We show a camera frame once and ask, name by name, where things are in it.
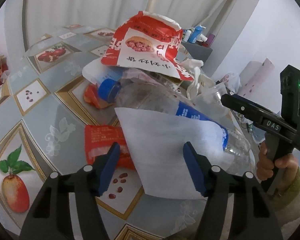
orange wrapper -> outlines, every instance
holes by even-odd
[[[120,145],[120,157],[117,167],[136,170],[131,159],[121,127],[109,125],[86,125],[84,129],[84,148],[87,163],[92,165],[97,156],[106,154],[114,142]]]

white paper sheet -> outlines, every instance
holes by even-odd
[[[183,159],[190,141],[198,154],[227,170],[234,156],[223,152],[222,130],[214,122],[149,110],[116,108],[145,193],[172,199],[200,199]]]

blue bottle cap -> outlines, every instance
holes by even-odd
[[[120,91],[121,85],[111,78],[105,79],[98,88],[98,96],[108,102],[113,103],[115,96]]]

blue bottle label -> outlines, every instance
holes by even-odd
[[[191,118],[191,119],[198,119],[198,120],[201,120],[201,121],[215,122],[212,119],[210,119],[209,117],[207,117],[206,115],[200,113],[199,111],[195,110],[191,106],[188,106],[187,104],[185,104],[181,101],[179,101],[179,107],[178,107],[178,110],[176,112],[176,115],[177,116],[184,116],[184,117]],[[225,128],[224,126],[222,126],[220,124],[218,124],[218,125],[220,126],[220,128],[223,131],[223,134],[222,134],[223,144],[222,144],[222,146],[223,146],[223,150],[225,150],[226,146],[227,146],[227,143],[228,143],[229,134],[228,134],[227,128]]]

green leaf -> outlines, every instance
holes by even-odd
[[[25,161],[17,161],[13,166],[12,168],[15,170],[15,171],[18,171],[18,170],[21,170],[21,171],[32,171],[34,170],[34,168],[32,168],[32,166],[25,162]]]
[[[13,172],[12,172],[12,174],[15,174],[15,175],[17,175],[18,173],[20,173],[20,172],[22,172],[23,170],[14,170]]]
[[[7,160],[0,161],[0,170],[1,170],[3,173],[7,173],[7,172],[8,172],[8,170],[9,170],[9,165],[8,165]]]
[[[20,145],[20,147],[18,149],[15,149],[12,153],[9,154],[9,156],[7,158],[7,161],[8,161],[8,165],[11,168],[14,166],[14,164],[19,159],[20,152],[21,152],[21,145]]]

